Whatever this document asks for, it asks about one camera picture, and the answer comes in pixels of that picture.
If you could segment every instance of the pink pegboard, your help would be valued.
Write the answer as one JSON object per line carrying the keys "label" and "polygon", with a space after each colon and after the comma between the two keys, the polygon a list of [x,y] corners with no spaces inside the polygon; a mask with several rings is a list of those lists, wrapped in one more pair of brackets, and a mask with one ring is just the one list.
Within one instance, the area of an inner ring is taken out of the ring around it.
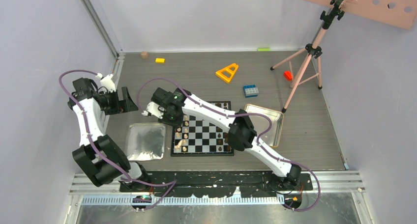
{"label": "pink pegboard", "polygon": [[[306,1],[333,7],[330,5],[331,0]],[[346,0],[342,10],[385,24],[411,29],[417,16],[417,0]]]}

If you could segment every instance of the chessboard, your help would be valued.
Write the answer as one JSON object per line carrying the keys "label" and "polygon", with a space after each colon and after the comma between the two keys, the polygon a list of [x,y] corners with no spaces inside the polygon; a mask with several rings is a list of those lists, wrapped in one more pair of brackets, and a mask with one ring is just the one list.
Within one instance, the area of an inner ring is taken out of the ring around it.
{"label": "chessboard", "polygon": [[[213,105],[232,110],[230,101],[209,101]],[[233,156],[228,134],[201,118],[184,115],[182,125],[173,128],[171,156]]]}

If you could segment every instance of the gray floor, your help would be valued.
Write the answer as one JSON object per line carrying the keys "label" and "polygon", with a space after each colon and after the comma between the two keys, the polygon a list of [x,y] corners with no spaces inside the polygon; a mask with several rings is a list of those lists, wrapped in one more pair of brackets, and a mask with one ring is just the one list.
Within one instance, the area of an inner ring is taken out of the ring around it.
{"label": "gray floor", "polygon": [[[293,52],[217,52],[217,53],[162,53],[150,54],[142,59],[140,54],[127,54],[120,76],[119,87],[127,86],[132,98],[146,81],[165,77],[178,82],[184,89],[206,101],[230,100],[232,110],[243,109],[246,104],[281,110],[291,88],[283,77],[289,66],[270,71],[270,67]],[[165,58],[164,64],[155,63],[156,57]],[[304,55],[293,59],[297,71]],[[215,76],[215,72],[231,63],[239,65],[230,84]],[[305,77],[314,75],[313,66],[307,68]],[[259,96],[245,98],[242,87],[255,84]],[[175,87],[165,81],[154,81],[143,89],[140,105],[145,107],[157,87],[167,91]],[[140,112],[129,112],[110,117],[108,135],[124,148],[127,129],[138,122],[156,122]],[[163,159],[146,161],[147,170],[257,170],[268,169],[266,165],[246,152],[236,151],[233,157],[171,157],[172,129],[167,126],[166,153]],[[276,149],[282,156],[302,163],[311,169],[344,169],[339,144],[328,115],[323,95],[317,89],[317,79],[299,86],[287,112],[281,140]]]}

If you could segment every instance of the white wall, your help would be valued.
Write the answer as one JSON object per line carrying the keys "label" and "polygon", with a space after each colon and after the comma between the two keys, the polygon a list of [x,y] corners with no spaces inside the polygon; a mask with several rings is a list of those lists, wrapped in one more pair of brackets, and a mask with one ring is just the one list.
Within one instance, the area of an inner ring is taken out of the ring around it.
{"label": "white wall", "polygon": [[417,28],[347,14],[333,23],[321,47],[333,124],[378,223],[415,223]]}
{"label": "white wall", "polygon": [[298,49],[328,10],[302,0],[98,0],[95,7],[124,52]]}
{"label": "white wall", "polygon": [[0,222],[58,224],[79,143],[58,77],[113,57],[80,0],[0,0],[0,30]]}

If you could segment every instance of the small brown cube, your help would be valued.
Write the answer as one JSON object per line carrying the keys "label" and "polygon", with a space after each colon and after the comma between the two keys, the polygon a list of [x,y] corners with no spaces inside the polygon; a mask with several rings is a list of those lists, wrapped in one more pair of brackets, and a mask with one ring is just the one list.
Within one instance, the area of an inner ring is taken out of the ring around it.
{"label": "small brown cube", "polygon": [[142,51],[142,53],[141,53],[141,57],[142,57],[143,59],[148,58],[148,53],[147,53],[146,51]]}

